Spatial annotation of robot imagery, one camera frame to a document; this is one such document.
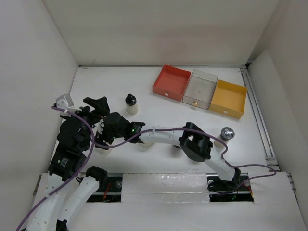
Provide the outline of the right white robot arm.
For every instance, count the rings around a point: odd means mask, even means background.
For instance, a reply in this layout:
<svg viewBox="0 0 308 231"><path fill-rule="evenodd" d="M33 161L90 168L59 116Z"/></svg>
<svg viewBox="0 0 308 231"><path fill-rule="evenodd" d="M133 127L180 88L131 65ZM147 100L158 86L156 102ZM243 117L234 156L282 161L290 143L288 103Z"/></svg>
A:
<svg viewBox="0 0 308 231"><path fill-rule="evenodd" d="M218 174L224 187L232 190L240 184L240 170L231 167L222 158L222 151L215 149L212 136L205 134L192 122L181 128L150 127L143 122L129 122L117 112L107 115L99 125L96 142L111 144L114 139L123 138L130 143L163 143L181 148L186 156L203 162Z"/></svg>

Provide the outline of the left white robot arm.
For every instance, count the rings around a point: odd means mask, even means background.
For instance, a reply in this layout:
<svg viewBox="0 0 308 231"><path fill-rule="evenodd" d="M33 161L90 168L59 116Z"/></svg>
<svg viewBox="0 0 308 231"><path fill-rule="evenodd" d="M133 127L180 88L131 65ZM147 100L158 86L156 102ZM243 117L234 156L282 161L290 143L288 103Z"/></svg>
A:
<svg viewBox="0 0 308 231"><path fill-rule="evenodd" d="M85 98L87 106L74 108L69 95L62 95L52 109L61 113L64 122L57 135L58 146L48 168L45 196L21 221L19 231L66 231L70 220L95 191L107 186L107 171L90 167L80 178L80 185L66 200L71 181L89 161L95 146L94 125L110 113L107 98Z"/></svg>

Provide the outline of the black-capped white bottle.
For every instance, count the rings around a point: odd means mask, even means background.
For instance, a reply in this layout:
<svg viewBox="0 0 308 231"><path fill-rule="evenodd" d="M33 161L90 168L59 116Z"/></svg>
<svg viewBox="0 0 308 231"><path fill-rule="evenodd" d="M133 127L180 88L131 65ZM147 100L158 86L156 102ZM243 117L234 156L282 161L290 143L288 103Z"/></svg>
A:
<svg viewBox="0 0 308 231"><path fill-rule="evenodd" d="M126 111L129 114L131 115L137 114L139 108L137 104L137 99L134 95L128 94L125 98L125 103L126 103Z"/></svg>

